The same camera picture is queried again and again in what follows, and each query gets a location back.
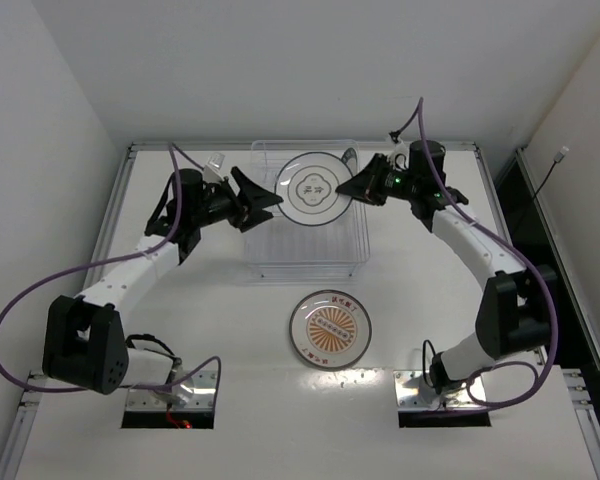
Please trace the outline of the blue rimmed white plate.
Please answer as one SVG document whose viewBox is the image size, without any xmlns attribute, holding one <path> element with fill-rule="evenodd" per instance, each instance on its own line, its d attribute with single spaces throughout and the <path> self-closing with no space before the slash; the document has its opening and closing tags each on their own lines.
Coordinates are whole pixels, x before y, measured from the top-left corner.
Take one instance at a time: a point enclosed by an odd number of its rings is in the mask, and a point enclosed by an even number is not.
<svg viewBox="0 0 600 480">
<path fill-rule="evenodd" d="M 354 147 L 347 148 L 344 151 L 340 161 L 347 167 L 356 167 L 358 164 L 357 149 Z"/>
</svg>

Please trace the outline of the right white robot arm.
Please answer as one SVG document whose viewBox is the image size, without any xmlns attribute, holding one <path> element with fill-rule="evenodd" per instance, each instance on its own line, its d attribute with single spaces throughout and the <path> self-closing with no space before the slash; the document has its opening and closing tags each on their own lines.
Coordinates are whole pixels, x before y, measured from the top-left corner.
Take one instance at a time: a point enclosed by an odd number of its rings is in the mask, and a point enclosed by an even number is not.
<svg viewBox="0 0 600 480">
<path fill-rule="evenodd" d="M 445 156 L 436 141 L 399 143 L 388 155 L 375 154 L 337 188 L 367 205 L 407 201 L 414 217 L 460 258 L 482 289 L 473 333 L 431 360 L 425 378 L 437 394 L 470 385 L 482 373 L 511 365 L 512 355 L 540 346 L 547 346 L 552 364 L 558 346 L 555 272 L 533 265 L 475 219 L 468 199 L 445 183 Z"/>
</svg>

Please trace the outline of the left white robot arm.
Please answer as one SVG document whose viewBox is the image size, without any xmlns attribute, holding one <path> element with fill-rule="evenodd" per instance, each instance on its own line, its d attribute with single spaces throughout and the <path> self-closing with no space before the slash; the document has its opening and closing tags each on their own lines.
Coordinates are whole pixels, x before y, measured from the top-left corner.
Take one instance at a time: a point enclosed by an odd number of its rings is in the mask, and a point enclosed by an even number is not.
<svg viewBox="0 0 600 480">
<path fill-rule="evenodd" d="M 234 167 L 229 177 L 211 168 L 172 174 L 133 253 L 99 282 L 74 297 L 56 298 L 48 310 L 42 370 L 58 380 L 103 395 L 123 387 L 167 394 L 188 375 L 168 352 L 131 346 L 124 332 L 137 304 L 183 264 L 203 228 L 227 222 L 246 232 L 270 219 L 282 198 Z"/>
</svg>

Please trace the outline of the green rimmed white plate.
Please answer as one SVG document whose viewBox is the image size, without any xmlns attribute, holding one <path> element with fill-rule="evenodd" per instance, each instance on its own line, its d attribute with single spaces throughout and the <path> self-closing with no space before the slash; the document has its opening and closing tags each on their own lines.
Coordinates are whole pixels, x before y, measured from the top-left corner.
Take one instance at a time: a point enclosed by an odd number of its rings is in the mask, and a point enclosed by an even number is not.
<svg viewBox="0 0 600 480">
<path fill-rule="evenodd" d="M 274 193 L 283 201 L 280 214 L 297 225 L 318 227 L 334 222 L 352 200 L 337 188 L 353 177 L 340 157 L 329 152 L 306 152 L 293 157 L 277 173 Z"/>
</svg>

